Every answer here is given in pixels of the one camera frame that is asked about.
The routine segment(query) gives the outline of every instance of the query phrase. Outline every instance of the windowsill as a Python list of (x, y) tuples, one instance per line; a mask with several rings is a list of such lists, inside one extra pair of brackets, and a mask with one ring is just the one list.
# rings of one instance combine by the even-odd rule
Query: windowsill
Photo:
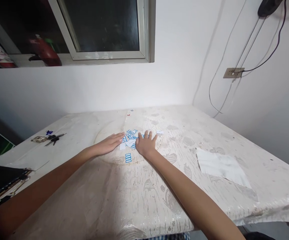
[[(15, 64), (21, 67), (48, 67), (42, 60), (29, 61), (32, 54), (13, 54), (10, 55)], [(72, 60), (69, 53), (58, 54), (62, 66), (81, 66), (81, 65), (103, 65), (103, 64), (121, 64), (121, 63), (148, 63), (145, 58), (142, 59), (97, 59), (97, 60)]]

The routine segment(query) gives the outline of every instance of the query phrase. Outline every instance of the black object on wall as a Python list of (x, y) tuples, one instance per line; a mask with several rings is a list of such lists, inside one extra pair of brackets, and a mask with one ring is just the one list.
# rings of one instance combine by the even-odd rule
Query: black object on wall
[(271, 15), (277, 10), (282, 1), (283, 0), (263, 0), (258, 9), (258, 16), (267, 17)]

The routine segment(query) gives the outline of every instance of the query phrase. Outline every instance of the person's left hand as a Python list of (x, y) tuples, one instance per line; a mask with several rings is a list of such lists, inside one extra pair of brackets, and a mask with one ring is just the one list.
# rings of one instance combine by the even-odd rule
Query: person's left hand
[(101, 142), (89, 147), (92, 155), (99, 156), (113, 151), (122, 142), (124, 135), (124, 132), (112, 134)]

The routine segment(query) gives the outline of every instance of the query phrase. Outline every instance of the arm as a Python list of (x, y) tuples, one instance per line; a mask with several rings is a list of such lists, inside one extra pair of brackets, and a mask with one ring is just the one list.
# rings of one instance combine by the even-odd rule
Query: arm
[(113, 151), (124, 137), (112, 134), (85, 148), (76, 156), (47, 173), (0, 206), (0, 237), (7, 238), (33, 214), (86, 161)]
[(152, 132), (144, 138), (139, 133), (136, 141), (138, 152), (150, 161), (168, 182), (194, 224), (211, 240), (245, 240), (242, 233), (218, 205), (179, 169), (166, 160), (157, 150)]

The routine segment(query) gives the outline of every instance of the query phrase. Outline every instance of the plastic table cover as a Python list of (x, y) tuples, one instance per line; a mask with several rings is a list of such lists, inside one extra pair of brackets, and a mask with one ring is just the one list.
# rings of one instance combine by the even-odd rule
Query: plastic table cover
[[(289, 165), (192, 106), (69, 114), (41, 130), (67, 133), (54, 146), (24, 141), (0, 165), (49, 161), (23, 186), (112, 133), (164, 131), (156, 148), (204, 190), (236, 225), (289, 222)], [(234, 157), (252, 189), (201, 173), (196, 152)], [(126, 163), (125, 154), (132, 161)], [(141, 239), (195, 227), (155, 169), (129, 147), (76, 171), (11, 239)]]

